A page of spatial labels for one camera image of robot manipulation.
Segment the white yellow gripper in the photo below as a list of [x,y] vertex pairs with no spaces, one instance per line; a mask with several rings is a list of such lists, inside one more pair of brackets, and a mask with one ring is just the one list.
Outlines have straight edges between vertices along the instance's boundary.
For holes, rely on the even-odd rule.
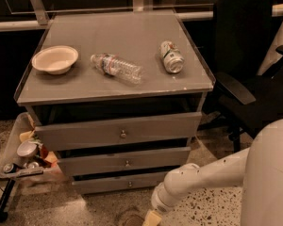
[[142,226],[158,226],[162,220],[161,214],[170,212],[176,205],[176,199],[167,192],[164,184],[160,183],[153,191],[151,205],[154,210],[147,212]]

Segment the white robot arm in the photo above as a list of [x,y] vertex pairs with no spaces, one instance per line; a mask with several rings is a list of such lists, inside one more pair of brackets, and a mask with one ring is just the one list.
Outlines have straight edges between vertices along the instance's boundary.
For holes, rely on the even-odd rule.
[[265,126],[252,145],[204,167],[186,164],[154,190],[150,216],[161,216],[197,188],[240,186],[241,226],[283,226],[283,119]]

